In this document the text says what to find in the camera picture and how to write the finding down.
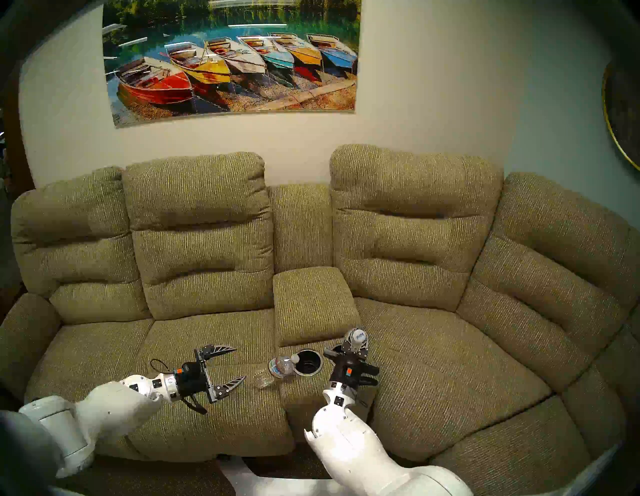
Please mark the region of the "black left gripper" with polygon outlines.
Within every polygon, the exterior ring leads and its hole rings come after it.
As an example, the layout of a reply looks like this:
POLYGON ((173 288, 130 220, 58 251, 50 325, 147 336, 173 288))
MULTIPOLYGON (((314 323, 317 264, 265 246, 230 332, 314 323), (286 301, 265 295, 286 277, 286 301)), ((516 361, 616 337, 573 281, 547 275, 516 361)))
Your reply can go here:
POLYGON ((209 403, 217 403, 227 398, 247 379, 247 376, 239 376, 221 385, 213 385, 206 371, 206 361, 235 351, 237 351, 235 347, 212 344, 195 349, 196 361, 185 362, 180 368, 174 370, 177 396, 187 398, 204 392, 209 403))

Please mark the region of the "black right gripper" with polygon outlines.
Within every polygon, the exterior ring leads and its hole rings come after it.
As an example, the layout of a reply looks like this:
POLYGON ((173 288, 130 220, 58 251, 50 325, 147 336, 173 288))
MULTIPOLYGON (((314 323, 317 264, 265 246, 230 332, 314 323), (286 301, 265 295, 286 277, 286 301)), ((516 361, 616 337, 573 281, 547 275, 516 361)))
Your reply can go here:
POLYGON ((351 356, 351 351, 342 346, 325 347, 323 356, 334 364, 329 389, 343 396, 355 396, 359 387, 378 385, 375 376, 380 369, 366 362, 368 354, 368 349, 359 349, 356 356, 351 356))

